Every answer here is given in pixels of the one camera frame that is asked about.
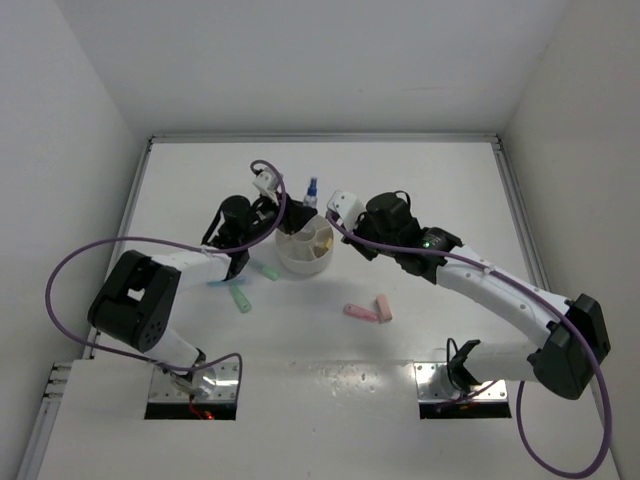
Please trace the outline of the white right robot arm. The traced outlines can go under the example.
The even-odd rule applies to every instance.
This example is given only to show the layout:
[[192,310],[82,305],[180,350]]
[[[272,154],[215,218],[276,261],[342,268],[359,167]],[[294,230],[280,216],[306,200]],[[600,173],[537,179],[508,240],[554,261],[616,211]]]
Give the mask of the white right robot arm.
[[595,299],[582,294],[571,300],[495,267],[454,234],[421,225],[404,192],[385,192],[367,203],[335,192],[327,215],[341,222],[344,243],[367,260],[391,257],[406,273],[463,295],[525,335],[523,344],[465,342],[446,363],[447,393],[468,394],[493,380],[536,381],[576,400],[594,376],[591,363],[610,351]]

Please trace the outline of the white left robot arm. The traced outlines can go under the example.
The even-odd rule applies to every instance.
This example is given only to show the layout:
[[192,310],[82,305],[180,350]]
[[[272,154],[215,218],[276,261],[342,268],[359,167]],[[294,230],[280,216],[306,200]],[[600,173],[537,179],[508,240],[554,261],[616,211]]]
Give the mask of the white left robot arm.
[[176,296],[200,284],[237,277],[250,255],[244,248],[272,228],[285,234],[301,231],[317,209],[289,195],[242,195],[225,199],[195,251],[147,256],[124,252],[93,300],[88,321],[101,333],[178,368],[179,376],[204,363],[206,355],[169,327]]

